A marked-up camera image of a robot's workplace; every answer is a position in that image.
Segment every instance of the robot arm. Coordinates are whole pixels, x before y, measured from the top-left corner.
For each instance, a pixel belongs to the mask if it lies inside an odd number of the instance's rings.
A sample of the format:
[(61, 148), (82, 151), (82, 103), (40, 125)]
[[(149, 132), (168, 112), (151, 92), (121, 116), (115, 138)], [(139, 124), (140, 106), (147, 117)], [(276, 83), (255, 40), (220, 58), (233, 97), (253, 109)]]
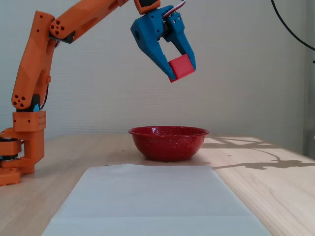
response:
[[(59, 42), (74, 42), (127, 1), (81, 0), (57, 19), (36, 11), (12, 94), (12, 105), (16, 108), (13, 127), (0, 133), (0, 186), (19, 183), (20, 176), (34, 173), (35, 164), (44, 157), (46, 112), (42, 109), (51, 82), (53, 53)], [(194, 72), (194, 55), (185, 37), (180, 14), (177, 14), (179, 22), (175, 25), (175, 18), (170, 14), (173, 6), (157, 9), (160, 0), (134, 2), (139, 13), (144, 14), (131, 27), (139, 48), (169, 76), (171, 82)], [(158, 43), (161, 37), (173, 42), (183, 56), (168, 63)], [(17, 158), (22, 143), (25, 156)]]

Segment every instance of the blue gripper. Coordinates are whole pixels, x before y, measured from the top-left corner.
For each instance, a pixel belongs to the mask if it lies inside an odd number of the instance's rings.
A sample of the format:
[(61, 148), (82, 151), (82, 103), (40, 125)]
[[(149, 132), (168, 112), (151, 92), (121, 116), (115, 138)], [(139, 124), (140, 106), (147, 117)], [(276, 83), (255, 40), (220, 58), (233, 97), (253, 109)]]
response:
[(187, 54), (194, 69), (196, 70), (196, 61), (193, 50), (185, 36), (185, 25), (182, 16), (174, 12), (165, 20), (163, 15), (172, 9), (173, 6), (166, 6), (161, 9), (155, 9), (144, 16), (135, 20), (131, 26), (131, 32), (139, 48), (172, 80), (176, 79), (175, 73), (168, 64), (159, 44), (159, 39), (163, 37), (166, 42), (172, 42), (178, 51), (184, 55)]

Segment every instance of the wooden table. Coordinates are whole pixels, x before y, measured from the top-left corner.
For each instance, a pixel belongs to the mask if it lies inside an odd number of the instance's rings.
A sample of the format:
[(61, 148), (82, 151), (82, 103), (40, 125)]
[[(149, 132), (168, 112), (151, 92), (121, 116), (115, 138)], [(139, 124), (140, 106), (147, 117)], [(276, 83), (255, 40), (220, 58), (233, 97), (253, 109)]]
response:
[(130, 135), (62, 136), (34, 175), (0, 187), (0, 235), (41, 235), (84, 171), (118, 165), (209, 165), (272, 235), (315, 235), (315, 161), (258, 138), (209, 136), (188, 162), (145, 160)]

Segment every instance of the speckled red bowl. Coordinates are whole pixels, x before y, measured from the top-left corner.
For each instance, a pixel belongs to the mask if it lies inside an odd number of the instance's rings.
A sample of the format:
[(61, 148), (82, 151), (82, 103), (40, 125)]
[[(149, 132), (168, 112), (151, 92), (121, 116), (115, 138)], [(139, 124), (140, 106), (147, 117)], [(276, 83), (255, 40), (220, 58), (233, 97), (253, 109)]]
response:
[(129, 130), (138, 150), (154, 161), (185, 161), (201, 148), (205, 129), (183, 126), (147, 126)]

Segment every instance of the white wall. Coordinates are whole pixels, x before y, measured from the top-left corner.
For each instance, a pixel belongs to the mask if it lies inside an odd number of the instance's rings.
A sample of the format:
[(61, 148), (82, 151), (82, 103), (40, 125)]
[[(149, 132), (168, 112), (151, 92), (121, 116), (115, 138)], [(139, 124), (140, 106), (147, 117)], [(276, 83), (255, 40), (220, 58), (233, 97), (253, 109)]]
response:
[[(2, 0), (0, 129), (11, 126), (16, 71), (35, 10), (59, 16), (76, 0)], [(305, 37), (306, 0), (276, 0)], [(162, 4), (177, 4), (163, 0)], [(141, 125), (191, 125), (260, 136), (301, 151), (305, 48), (269, 0), (188, 0), (181, 10), (197, 71), (176, 83), (138, 48), (133, 1), (54, 55), (46, 137), (127, 132)], [(179, 54), (162, 44), (168, 58)]]
[[(315, 45), (315, 2), (307, 0), (307, 38), (310, 45)], [(304, 152), (315, 159), (315, 53), (307, 50), (305, 78), (305, 123), (304, 123)]]

